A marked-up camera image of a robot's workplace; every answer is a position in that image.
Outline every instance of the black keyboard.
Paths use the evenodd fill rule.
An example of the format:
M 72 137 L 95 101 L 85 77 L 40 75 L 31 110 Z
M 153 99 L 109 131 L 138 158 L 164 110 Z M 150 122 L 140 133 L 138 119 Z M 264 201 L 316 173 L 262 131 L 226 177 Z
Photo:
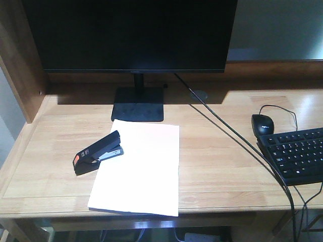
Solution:
M 258 146 L 288 186 L 323 182 L 323 128 L 260 136 Z

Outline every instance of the white wall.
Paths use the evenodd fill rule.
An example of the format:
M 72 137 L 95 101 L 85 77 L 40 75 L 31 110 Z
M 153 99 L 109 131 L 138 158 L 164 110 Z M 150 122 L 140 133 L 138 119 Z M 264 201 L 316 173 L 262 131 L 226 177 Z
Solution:
M 323 59 L 322 0 L 238 0 L 228 60 Z
M 0 167 L 26 122 L 0 68 Z

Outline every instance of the white paper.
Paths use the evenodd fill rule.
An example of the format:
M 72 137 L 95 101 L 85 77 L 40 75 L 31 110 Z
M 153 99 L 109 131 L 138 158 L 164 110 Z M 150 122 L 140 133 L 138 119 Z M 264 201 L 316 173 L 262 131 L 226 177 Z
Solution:
M 178 216 L 179 126 L 115 120 L 124 155 L 101 162 L 89 208 Z

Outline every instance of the monitor stand base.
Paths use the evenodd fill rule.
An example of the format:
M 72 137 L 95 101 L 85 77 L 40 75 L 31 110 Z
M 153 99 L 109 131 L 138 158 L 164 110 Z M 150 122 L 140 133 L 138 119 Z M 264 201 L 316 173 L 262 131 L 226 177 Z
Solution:
M 138 93 L 134 87 L 118 88 L 111 120 L 161 122 L 164 120 L 163 88 L 145 87 Z

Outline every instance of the black cable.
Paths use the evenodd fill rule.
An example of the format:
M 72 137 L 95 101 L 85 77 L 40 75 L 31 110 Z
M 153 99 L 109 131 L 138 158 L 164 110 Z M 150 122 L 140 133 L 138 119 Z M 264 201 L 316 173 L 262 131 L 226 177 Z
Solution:
M 107 234 L 107 230 L 101 230 L 101 233 L 100 233 L 100 242 L 104 242 L 105 237 L 106 237 L 106 234 Z
M 286 108 L 283 108 L 283 107 L 277 106 L 277 105 L 266 104 L 266 105 L 263 105 L 263 106 L 260 108 L 260 110 L 259 110 L 259 114 L 261 113 L 261 111 L 262 111 L 262 109 L 263 109 L 264 107 L 277 107 L 277 108 L 281 108 L 281 109 L 283 109 L 283 110 L 285 110 L 285 111 L 289 112 L 290 114 L 293 114 L 293 115 L 294 115 L 294 116 L 293 116 L 293 118 L 294 118 L 295 125 L 296 125 L 296 131 L 298 130 L 296 113 L 294 113 L 293 111 L 288 110 L 288 109 L 286 109 Z
M 291 211 L 292 211 L 292 220 L 293 220 L 293 240 L 294 242 L 297 242 L 297 234 L 296 234 L 296 217 L 295 217 L 295 207 L 294 207 L 294 201 L 292 194 L 287 187 L 286 183 L 284 182 L 281 175 L 276 171 L 273 165 L 269 163 L 269 161 L 264 157 L 262 153 L 260 153 L 249 141 L 247 141 L 243 136 L 241 136 L 237 131 L 235 131 L 229 124 L 227 124 L 222 118 L 220 118 L 199 96 L 196 95 L 196 93 L 187 85 L 187 83 L 177 74 L 174 74 L 183 84 L 184 86 L 206 107 L 207 110 L 209 110 L 213 116 L 215 116 L 221 123 L 223 123 L 229 130 L 231 130 L 236 136 L 238 136 L 245 144 L 247 144 L 254 152 L 256 152 L 273 170 L 273 173 L 275 174 L 275 179 L 278 182 L 278 184 L 281 186 L 283 191 L 285 192 L 290 205 L 291 205 Z
M 307 213 L 307 221 L 306 221 L 306 231 L 307 231 L 307 234 L 309 236 L 309 231 L 308 231 L 308 208 L 307 208 L 307 204 L 313 199 L 315 198 L 317 195 L 319 195 L 322 191 L 322 188 L 323 188 L 323 183 L 321 183 L 321 187 L 319 189 L 319 191 L 313 195 L 312 197 L 310 197 L 307 201 L 304 200 L 304 198 L 302 197 L 301 193 L 298 191 L 298 189 L 294 186 L 295 190 L 297 191 L 298 195 L 300 196 L 300 198 L 302 199 L 304 205 L 303 205 L 303 208 L 302 208 L 302 215 L 301 215 L 301 220 L 300 220 L 300 227 L 298 229 L 298 233 L 297 233 L 297 240 L 299 240 L 299 237 L 300 237 L 300 234 L 301 234 L 301 229 L 302 229 L 302 224 L 303 224 L 303 217 L 304 217 L 304 209 Z
M 139 233 L 139 236 L 138 236 L 138 239 L 135 241 L 135 242 L 139 242 L 140 240 L 141 240 L 141 238 L 142 238 L 142 236 L 143 236 L 143 234 L 145 233 L 145 228 L 142 228 L 141 230 L 140 230 L 140 233 Z
M 183 240 L 180 240 L 180 239 L 177 237 L 176 228 L 174 228 L 174 235 L 175 235 L 175 239 L 176 239 L 178 242 L 185 242 L 185 241 L 183 241 Z

